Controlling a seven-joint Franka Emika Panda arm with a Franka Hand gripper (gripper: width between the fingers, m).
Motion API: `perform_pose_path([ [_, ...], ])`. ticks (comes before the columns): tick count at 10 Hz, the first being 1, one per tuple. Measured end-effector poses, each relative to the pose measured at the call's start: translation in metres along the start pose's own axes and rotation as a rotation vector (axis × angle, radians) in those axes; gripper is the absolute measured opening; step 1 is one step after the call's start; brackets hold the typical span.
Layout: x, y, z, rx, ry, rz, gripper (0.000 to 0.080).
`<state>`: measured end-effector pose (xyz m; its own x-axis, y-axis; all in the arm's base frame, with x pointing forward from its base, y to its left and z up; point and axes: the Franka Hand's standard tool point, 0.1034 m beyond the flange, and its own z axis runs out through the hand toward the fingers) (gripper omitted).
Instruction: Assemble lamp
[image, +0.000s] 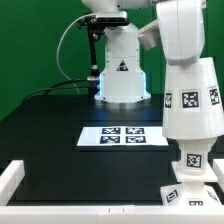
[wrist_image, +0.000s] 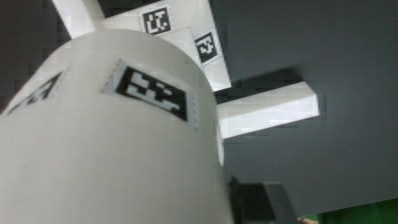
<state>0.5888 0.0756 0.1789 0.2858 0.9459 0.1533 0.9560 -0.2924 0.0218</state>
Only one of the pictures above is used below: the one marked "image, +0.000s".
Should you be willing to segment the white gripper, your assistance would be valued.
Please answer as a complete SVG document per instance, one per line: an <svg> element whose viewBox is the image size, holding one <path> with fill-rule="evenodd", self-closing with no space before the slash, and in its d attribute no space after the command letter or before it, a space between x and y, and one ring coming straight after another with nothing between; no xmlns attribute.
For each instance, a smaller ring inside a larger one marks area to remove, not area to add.
<svg viewBox="0 0 224 224"><path fill-rule="evenodd" d="M205 44L202 0L162 1L156 14L167 63L196 63Z"/></svg>

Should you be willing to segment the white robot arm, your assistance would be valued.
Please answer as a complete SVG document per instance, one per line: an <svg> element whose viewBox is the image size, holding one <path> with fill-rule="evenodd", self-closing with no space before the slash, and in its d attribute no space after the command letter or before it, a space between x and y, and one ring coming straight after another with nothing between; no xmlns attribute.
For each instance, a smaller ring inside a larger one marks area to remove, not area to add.
<svg viewBox="0 0 224 224"><path fill-rule="evenodd" d="M206 0L82 0L105 26L105 67L95 103L132 109L151 101L140 49L160 44L170 66L194 64L205 43L202 10ZM143 28L127 22L128 9L156 7L157 19Z"/></svg>

